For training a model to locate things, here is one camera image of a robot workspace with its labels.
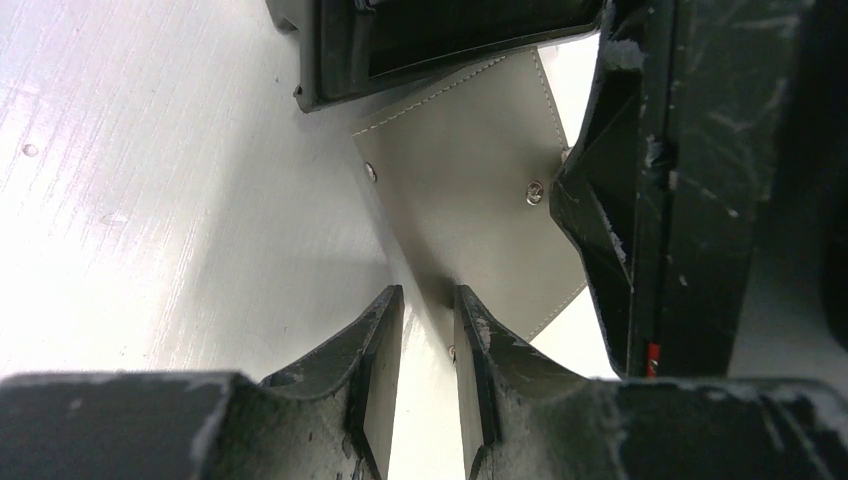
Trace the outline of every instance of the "gray leather wallet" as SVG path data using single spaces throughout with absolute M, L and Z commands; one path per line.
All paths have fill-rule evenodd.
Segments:
M 580 258 L 548 211 L 546 190 L 568 145 L 535 49 L 465 68 L 352 131 L 447 338 L 455 284 L 470 285 L 528 340 L 585 286 Z

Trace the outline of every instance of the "white stitching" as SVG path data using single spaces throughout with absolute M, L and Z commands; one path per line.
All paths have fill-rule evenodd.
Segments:
M 450 84 L 450 85 L 448 85 L 447 87 L 445 87 L 445 88 L 443 88 L 443 89 L 439 90 L 438 92 L 436 92 L 436 93 L 434 93 L 434 94 L 430 95 L 429 97 L 425 98 L 424 100 L 421 100 L 421 101 L 420 101 L 420 102 L 418 102 L 418 103 L 413 103 L 412 105 L 410 105 L 410 106 L 408 106 L 408 107 L 404 108 L 404 109 L 403 109 L 403 110 L 401 110 L 400 112 L 398 112 L 398 113 L 396 113 L 396 114 L 392 115 L 391 117 L 389 117 L 389 118 L 387 118 L 387 119 L 383 120 L 382 122 L 380 122 L 380 123 L 375 123 L 374 125 L 371 125 L 370 127 L 366 128 L 366 129 L 364 129 L 364 130 L 360 130 L 360 131 L 358 131 L 358 132 L 354 133 L 354 134 L 353 134 L 353 135 L 351 135 L 351 136 L 352 136 L 352 137 L 355 137 L 355 136 L 357 136 L 357 135 L 362 135 L 363 133 L 365 133 L 365 132 L 367 132 L 367 131 L 369 131 L 369 130 L 374 130 L 375 128 L 377 128 L 377 127 L 379 127 L 379 126 L 381 126 L 381 125 L 385 125 L 385 124 L 387 124 L 387 123 L 391 122 L 392 120 L 394 120 L 394 119 L 396 119 L 397 117 L 399 117 L 399 116 L 403 115 L 404 113 L 406 113 L 406 112 L 408 112 L 408 111 L 410 111 L 410 110 L 413 110 L 413 109 L 415 109 L 416 107 L 420 107 L 421 105 L 423 105 L 423 104 L 425 104 L 425 103 L 429 102 L 430 100 L 432 100 L 432 99 L 434 99 L 434 98 L 438 97 L 439 95 L 441 95 L 441 94 L 443 94 L 443 93 L 447 92 L 447 91 L 448 91 L 448 90 L 450 90 L 451 88 L 453 88 L 453 87 L 455 87 L 455 86 L 459 85 L 460 83 L 462 83 L 462 82 L 464 82 L 464 81 L 466 81 L 466 80 L 470 79 L 471 77 L 473 77 L 473 76 L 477 75 L 478 73 L 482 72 L 483 70 L 486 70 L 487 68 L 494 66 L 495 64 L 497 64 L 498 62 L 500 62 L 501 60 L 503 60 L 503 59 L 505 59 L 505 58 L 506 58 L 506 57 L 504 56 L 504 57 L 499 57 L 499 58 L 496 58 L 496 59 L 492 60 L 491 62 L 487 63 L 486 65 L 483 65 L 482 67 L 478 68 L 477 70 L 475 70 L 475 71 L 471 72 L 468 76 L 463 77 L 463 78 L 461 78 L 461 79 L 459 79 L 459 80 L 457 80 L 457 81 L 455 81 L 455 82 L 451 83 L 451 84 Z
M 574 300 L 574 297 L 576 297 L 576 296 L 577 296 L 577 294 L 578 294 L 578 293 L 580 293 L 580 291 L 581 291 L 581 290 L 583 290 L 583 287 L 585 287 L 585 286 L 586 286 L 586 282 L 583 282 L 583 283 L 581 283 L 581 284 L 580 284 L 580 286 L 579 286 L 579 287 L 577 287 L 577 289 L 576 289 L 576 290 L 574 290 L 573 292 L 571 292 L 571 295 L 569 295 L 569 296 L 565 299 L 565 301 L 564 301 L 564 302 L 560 303 L 560 304 L 559 304 L 559 306 L 558 306 L 558 307 L 557 307 L 557 308 L 556 308 L 553 312 L 551 312 L 551 314 L 550 314 L 550 315 L 548 315 L 548 316 L 547 316 L 547 318 L 545 318 L 544 320 L 542 320 L 542 323 L 540 323 L 540 324 L 539 324 L 539 326 L 538 326 L 538 327 L 536 327 L 536 329 L 535 329 L 535 330 L 533 330 L 532 332 L 530 332 L 530 335 L 528 336 L 528 338 L 533 338 L 533 336 L 534 336 L 534 335 L 536 335 L 536 333 L 538 333 L 538 332 L 539 332 L 539 330 L 541 330 L 543 327 L 545 327 L 545 326 L 546 326 L 546 325 L 547 325 L 547 324 L 551 321 L 551 319 L 553 319 L 555 316 L 557 316 L 557 315 L 559 315 L 560 313 L 562 313 L 562 309 L 563 309 L 563 307 L 565 307 L 565 304 L 567 304 L 567 303 L 569 303 L 570 301 Z
M 556 114 L 554 113 L 554 105 L 551 103 L 551 95 L 548 92 L 548 86 L 545 84 L 545 77 L 542 76 L 542 68 L 539 66 L 539 54 L 537 50 L 533 50 L 530 52 L 533 55 L 533 63 L 536 64 L 536 73 L 539 74 L 539 82 L 542 84 L 542 90 L 545 91 L 545 99 L 548 101 L 548 111 L 551 112 L 551 120 L 554 121 L 554 130 L 557 132 L 557 138 L 559 139 L 559 146 L 562 147 L 562 151 L 565 151 L 565 143 L 562 141 L 562 132 L 559 131 L 559 124 L 556 121 Z

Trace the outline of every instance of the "red marking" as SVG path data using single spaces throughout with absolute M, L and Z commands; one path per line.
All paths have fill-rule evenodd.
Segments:
M 648 344 L 648 368 L 645 376 L 654 378 L 657 376 L 657 367 L 660 364 L 660 346 L 656 343 Z

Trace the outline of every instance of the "screw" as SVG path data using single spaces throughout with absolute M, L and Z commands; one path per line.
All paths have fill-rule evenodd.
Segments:
M 542 195 L 545 193 L 545 187 L 541 183 L 533 180 L 527 185 L 527 203 L 530 205 L 538 205 L 542 202 Z

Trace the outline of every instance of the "black plastic bracket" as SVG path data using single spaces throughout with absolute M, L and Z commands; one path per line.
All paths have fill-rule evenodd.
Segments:
M 401 287 L 259 386 L 237 373 L 0 384 L 0 478 L 385 479 Z
M 299 31 L 304 112 L 595 29 L 604 0 L 266 0 Z
M 582 378 L 456 289 L 466 478 L 846 478 L 848 405 L 805 381 Z

